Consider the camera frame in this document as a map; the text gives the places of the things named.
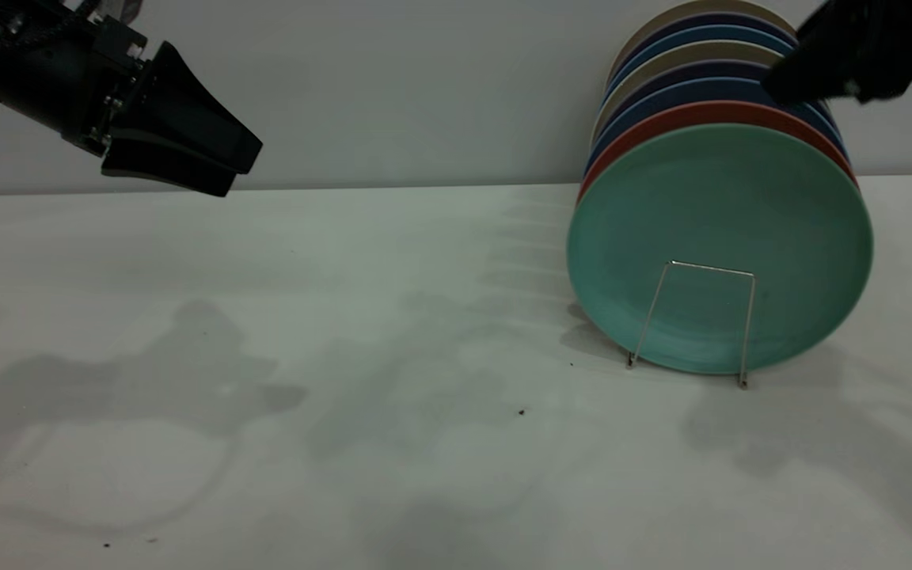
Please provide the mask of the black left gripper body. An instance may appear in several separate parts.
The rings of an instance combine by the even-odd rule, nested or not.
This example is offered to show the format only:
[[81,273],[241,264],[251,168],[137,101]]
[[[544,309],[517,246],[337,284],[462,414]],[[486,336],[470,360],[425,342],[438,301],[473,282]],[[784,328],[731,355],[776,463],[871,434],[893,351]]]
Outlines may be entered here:
[[61,135],[74,146],[101,158],[108,148],[112,115],[122,107],[144,66],[147,37],[131,26],[140,11],[92,11],[66,36],[74,49],[66,63]]

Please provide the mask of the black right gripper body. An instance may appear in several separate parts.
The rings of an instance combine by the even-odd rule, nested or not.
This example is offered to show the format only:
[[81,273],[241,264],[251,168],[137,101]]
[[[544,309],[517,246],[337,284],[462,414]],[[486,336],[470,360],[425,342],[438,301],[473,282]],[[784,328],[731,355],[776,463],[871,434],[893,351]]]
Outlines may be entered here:
[[912,1],[829,1],[815,32],[847,74],[912,72]]

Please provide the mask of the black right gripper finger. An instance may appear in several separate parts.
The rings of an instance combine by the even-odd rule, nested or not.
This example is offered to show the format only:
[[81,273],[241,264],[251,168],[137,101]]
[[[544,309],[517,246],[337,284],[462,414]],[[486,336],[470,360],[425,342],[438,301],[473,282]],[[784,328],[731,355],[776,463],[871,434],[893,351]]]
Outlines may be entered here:
[[912,68],[864,68],[854,73],[853,97],[859,104],[896,100],[912,84]]
[[771,66],[761,86],[781,105],[824,100],[861,100],[852,68],[862,37],[849,32],[797,35],[797,45]]

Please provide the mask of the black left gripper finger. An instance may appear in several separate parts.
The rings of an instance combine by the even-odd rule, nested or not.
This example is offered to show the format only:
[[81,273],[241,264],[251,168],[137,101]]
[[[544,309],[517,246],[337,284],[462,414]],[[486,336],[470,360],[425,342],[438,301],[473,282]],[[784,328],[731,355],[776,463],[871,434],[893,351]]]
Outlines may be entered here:
[[217,100],[170,42],[162,42],[129,95],[129,129],[142,139],[237,174],[253,169],[263,142]]
[[198,138],[169,139],[142,129],[111,127],[101,172],[142,178],[210,197],[226,197],[238,171],[237,127],[206,127]]

